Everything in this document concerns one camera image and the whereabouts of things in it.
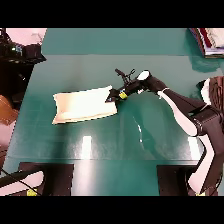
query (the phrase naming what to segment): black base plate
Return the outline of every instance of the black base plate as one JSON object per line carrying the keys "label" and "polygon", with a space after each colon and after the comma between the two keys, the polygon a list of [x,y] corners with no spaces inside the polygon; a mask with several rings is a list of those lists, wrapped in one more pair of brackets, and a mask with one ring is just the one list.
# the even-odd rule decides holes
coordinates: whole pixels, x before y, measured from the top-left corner
{"label": "black base plate", "polygon": [[[157,165],[157,176],[160,196],[196,196],[190,189],[187,180],[196,166],[192,165]],[[205,192],[209,196],[214,188]]]}
{"label": "black base plate", "polygon": [[[44,181],[37,187],[37,192],[43,196],[70,196],[74,164],[26,163],[19,164],[22,171],[40,169],[44,172]],[[27,196],[27,190],[13,196]]]}

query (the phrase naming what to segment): stack of books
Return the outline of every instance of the stack of books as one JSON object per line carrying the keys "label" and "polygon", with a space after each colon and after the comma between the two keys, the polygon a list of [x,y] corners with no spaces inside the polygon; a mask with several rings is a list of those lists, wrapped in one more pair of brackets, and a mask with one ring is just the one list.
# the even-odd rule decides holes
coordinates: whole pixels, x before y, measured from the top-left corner
{"label": "stack of books", "polygon": [[205,58],[224,58],[223,28],[189,28]]}

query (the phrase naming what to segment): robotic arm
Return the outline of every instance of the robotic arm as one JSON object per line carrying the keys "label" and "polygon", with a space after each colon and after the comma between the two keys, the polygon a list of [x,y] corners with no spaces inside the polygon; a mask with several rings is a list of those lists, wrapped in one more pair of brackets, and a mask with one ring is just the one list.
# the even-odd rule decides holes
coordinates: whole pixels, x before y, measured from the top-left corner
{"label": "robotic arm", "polygon": [[171,107],[174,118],[190,136],[198,137],[204,145],[203,155],[196,169],[188,179],[191,189],[198,194],[214,187],[222,174],[224,163],[224,134],[222,131],[223,114],[218,109],[197,99],[181,96],[170,90],[162,81],[153,77],[149,71],[130,79],[118,69],[124,86],[111,89],[106,102],[125,100],[132,93],[150,91],[163,98]]}

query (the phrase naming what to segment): teal tabletop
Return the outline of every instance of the teal tabletop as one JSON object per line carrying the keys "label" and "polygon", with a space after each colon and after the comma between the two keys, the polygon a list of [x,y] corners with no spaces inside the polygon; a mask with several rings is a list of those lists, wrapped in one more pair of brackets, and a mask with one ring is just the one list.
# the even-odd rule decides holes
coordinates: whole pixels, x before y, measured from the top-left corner
{"label": "teal tabletop", "polygon": [[179,94],[201,98],[196,84],[223,75],[224,64],[202,58],[188,30],[48,29],[43,53],[47,61],[34,68],[10,142],[8,172],[22,161],[74,163],[72,195],[158,195],[156,165],[197,163],[200,142],[192,148],[170,107],[148,92],[130,96],[116,115],[52,125],[54,94],[119,88],[115,68],[148,69]]}

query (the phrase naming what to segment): yellow tag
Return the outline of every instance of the yellow tag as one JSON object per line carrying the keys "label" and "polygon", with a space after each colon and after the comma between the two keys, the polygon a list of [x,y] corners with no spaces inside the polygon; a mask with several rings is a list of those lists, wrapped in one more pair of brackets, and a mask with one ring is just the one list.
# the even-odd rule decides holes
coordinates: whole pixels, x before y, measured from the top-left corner
{"label": "yellow tag", "polygon": [[196,196],[205,196],[205,192],[202,194],[196,194]]}
{"label": "yellow tag", "polygon": [[27,191],[27,196],[37,196],[37,193],[30,189]]}
{"label": "yellow tag", "polygon": [[125,92],[121,92],[121,93],[119,94],[119,96],[120,96],[121,99],[125,99],[125,98],[128,97],[128,96],[126,95]]}

